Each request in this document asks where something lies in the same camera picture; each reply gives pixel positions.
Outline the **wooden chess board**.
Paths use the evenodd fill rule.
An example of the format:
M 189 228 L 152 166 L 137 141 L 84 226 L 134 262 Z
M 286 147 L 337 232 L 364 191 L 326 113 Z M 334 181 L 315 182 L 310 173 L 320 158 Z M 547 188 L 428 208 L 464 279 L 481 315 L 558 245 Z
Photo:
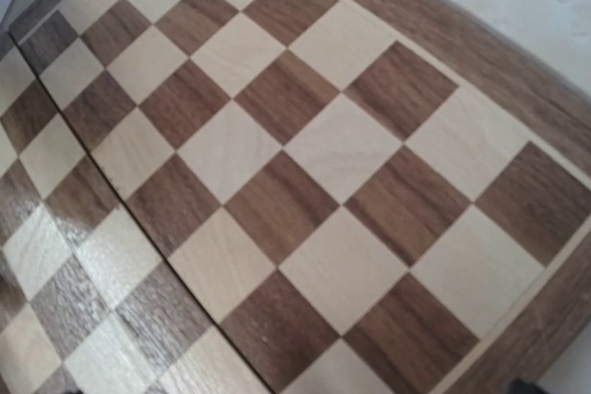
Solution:
M 590 318 L 590 105 L 444 0 L 39 0 L 5 393 L 501 393 Z

